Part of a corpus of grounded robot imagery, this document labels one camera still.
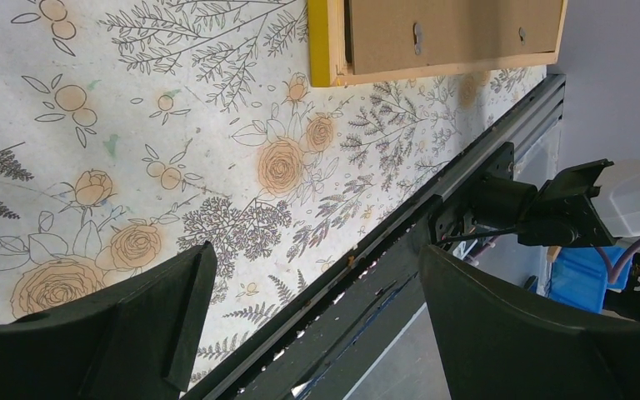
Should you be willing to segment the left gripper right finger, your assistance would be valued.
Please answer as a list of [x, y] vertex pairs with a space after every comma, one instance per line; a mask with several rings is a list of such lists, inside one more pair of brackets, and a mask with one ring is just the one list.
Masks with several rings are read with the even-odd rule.
[[640, 399], [640, 322], [585, 312], [426, 246], [418, 271], [454, 399]]

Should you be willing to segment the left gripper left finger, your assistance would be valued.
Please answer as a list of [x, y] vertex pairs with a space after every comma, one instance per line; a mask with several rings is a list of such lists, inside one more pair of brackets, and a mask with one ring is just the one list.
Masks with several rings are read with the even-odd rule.
[[218, 260], [211, 243], [0, 324], [0, 399], [176, 399], [188, 390]]

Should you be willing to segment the yellow wooden picture frame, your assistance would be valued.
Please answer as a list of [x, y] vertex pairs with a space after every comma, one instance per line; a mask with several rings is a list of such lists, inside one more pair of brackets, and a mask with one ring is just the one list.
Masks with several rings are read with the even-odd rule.
[[311, 84], [315, 88], [342, 87], [412, 78], [458, 75], [506, 68], [550, 65], [558, 60], [568, 4], [563, 0], [560, 30], [554, 52], [498, 57], [477, 62], [357, 74], [348, 61], [349, 1], [310, 1], [307, 4]]

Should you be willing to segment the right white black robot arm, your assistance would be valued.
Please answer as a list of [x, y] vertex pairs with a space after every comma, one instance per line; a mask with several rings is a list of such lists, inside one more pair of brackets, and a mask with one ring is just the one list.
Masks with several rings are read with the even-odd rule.
[[542, 187], [489, 174], [467, 193], [476, 223], [525, 246], [594, 248], [640, 238], [640, 159], [569, 167]]

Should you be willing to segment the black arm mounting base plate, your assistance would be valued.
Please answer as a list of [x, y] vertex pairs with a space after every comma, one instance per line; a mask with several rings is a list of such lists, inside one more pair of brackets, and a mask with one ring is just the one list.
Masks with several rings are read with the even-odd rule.
[[469, 149], [398, 207], [188, 393], [191, 399], [313, 399], [339, 359], [415, 288], [420, 249], [455, 232], [470, 186], [510, 178], [514, 146]]

